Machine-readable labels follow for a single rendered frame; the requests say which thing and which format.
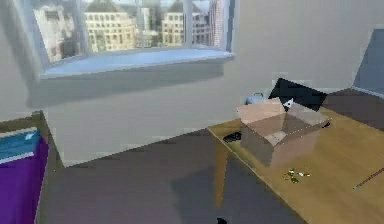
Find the small black remote control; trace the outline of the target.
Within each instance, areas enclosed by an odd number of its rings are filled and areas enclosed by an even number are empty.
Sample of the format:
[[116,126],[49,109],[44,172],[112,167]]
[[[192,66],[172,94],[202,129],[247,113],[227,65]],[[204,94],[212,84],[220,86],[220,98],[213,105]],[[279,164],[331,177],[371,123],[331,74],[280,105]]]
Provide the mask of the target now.
[[223,138],[223,140],[226,143],[233,142],[233,141],[238,141],[241,139],[242,133],[241,132],[234,132],[231,133]]

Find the open cardboard box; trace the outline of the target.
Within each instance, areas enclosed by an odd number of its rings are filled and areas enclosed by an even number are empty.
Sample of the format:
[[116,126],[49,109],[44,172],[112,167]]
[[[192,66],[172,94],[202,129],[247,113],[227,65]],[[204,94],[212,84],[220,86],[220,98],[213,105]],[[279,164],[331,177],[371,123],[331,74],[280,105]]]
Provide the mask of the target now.
[[293,100],[279,98],[240,106],[241,146],[266,167],[275,167],[314,149],[320,130],[330,119]]

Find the large white-framed window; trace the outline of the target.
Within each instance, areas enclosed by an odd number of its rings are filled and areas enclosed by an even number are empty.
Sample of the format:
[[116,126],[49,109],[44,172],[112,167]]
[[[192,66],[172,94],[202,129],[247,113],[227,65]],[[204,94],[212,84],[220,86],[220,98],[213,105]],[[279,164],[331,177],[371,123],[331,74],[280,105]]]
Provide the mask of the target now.
[[235,0],[8,0],[40,79],[226,60]]

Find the black laptop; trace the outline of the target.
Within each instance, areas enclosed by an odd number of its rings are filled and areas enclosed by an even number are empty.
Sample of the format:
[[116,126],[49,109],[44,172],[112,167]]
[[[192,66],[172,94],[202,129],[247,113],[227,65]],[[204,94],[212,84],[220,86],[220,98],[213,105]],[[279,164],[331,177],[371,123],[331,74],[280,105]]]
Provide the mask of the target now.
[[327,94],[316,89],[279,78],[272,89],[269,99],[279,98],[284,104],[290,99],[304,107],[318,111]]

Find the small gold keys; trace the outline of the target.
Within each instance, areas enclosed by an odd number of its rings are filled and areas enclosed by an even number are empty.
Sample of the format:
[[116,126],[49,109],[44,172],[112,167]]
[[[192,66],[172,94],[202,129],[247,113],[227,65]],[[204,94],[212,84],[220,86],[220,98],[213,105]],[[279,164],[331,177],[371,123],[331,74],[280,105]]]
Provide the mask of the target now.
[[283,175],[283,179],[290,181],[291,183],[298,183],[301,177],[310,177],[310,174],[299,172],[296,169],[290,169]]

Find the wooden table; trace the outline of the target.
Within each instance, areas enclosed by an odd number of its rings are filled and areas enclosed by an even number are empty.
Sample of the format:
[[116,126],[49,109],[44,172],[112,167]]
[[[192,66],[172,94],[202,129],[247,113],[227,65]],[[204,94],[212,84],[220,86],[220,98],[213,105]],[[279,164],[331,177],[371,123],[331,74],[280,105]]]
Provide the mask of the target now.
[[[331,125],[320,132],[312,153],[281,167],[267,168],[239,143],[223,137],[240,129],[238,119],[210,126],[215,142],[214,201],[222,202],[227,158],[232,156],[307,224],[384,224],[384,132],[332,110],[321,112]],[[298,183],[284,180],[290,169],[309,173]]]

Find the purple bed with blue pillow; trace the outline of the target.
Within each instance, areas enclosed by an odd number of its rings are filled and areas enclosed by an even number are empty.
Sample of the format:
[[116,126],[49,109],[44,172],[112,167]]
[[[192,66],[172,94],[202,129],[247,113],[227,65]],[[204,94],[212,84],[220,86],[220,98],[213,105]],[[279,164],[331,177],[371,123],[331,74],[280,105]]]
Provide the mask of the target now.
[[0,224],[34,224],[49,147],[34,114],[0,125]]

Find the thin pencil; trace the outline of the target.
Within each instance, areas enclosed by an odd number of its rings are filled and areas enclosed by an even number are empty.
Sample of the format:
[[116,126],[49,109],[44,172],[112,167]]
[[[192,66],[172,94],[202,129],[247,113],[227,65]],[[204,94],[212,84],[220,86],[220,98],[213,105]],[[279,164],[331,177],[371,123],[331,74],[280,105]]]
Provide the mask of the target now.
[[384,172],[384,167],[381,168],[380,170],[376,171],[375,173],[371,174],[369,177],[364,179],[362,182],[360,182],[359,184],[355,185],[352,189],[356,190],[356,189],[360,188],[365,183],[367,183],[368,181],[370,181],[371,179],[373,179],[374,177],[376,177],[377,175],[379,175],[382,172]]

